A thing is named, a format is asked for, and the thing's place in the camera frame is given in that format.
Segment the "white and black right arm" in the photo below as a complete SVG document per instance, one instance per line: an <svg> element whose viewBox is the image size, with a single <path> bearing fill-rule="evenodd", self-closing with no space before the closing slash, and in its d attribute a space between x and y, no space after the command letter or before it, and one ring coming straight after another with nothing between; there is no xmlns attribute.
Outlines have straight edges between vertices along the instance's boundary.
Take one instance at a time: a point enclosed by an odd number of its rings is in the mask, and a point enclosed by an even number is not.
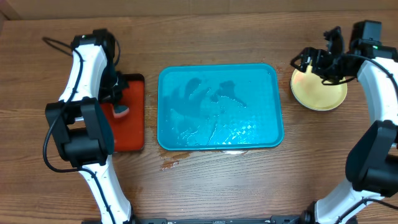
<svg viewBox="0 0 398 224"><path fill-rule="evenodd" d="M361 44L347 54L307 47L297 56L301 72L313 72L334 84L352 76L361 84L371 125L349 152L345 179L325 198L313 202L297 223L356 223L356 214L371 203L397 193L397 50Z"/></svg>

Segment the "green and pink sponge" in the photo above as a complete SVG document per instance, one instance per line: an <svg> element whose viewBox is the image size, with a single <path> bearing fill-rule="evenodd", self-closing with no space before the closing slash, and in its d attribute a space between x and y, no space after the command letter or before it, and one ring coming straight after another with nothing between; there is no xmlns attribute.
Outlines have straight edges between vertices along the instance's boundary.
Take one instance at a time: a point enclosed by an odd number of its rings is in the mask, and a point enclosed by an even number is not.
<svg viewBox="0 0 398 224"><path fill-rule="evenodd" d="M113 106L113 116L115 118L122 118L123 116L129 113L129 107L126 105L117 105Z"/></svg>

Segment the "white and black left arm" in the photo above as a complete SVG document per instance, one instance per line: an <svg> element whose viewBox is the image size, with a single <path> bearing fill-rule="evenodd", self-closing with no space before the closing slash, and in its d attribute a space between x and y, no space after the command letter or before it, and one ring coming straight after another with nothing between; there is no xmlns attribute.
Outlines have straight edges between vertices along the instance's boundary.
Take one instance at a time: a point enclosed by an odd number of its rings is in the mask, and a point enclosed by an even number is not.
<svg viewBox="0 0 398 224"><path fill-rule="evenodd" d="M60 157L71 164L67 172L79 172L86 180L101 212L100 223L132 223L132 206L124 195L113 167L114 134L101 108L110 103L116 114L126 114L119 104L128 83L115 69L120 58L119 42L107 29L76 35L67 45L73 59L65 90L55 103L45 107L49 124L43 159L53 139Z"/></svg>

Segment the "yellow plate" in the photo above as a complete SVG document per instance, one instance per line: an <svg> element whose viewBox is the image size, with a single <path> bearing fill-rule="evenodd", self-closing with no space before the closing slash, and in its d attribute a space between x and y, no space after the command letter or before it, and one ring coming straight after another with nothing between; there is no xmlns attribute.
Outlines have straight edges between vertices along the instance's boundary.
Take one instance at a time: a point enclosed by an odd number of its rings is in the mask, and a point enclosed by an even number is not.
<svg viewBox="0 0 398 224"><path fill-rule="evenodd" d="M322 79L311 71L311 66L305 72L294 70L290 89L295 99L304 107L315 111L330 111L342 104L347 96L347 84L329 85L326 82L324 85Z"/></svg>

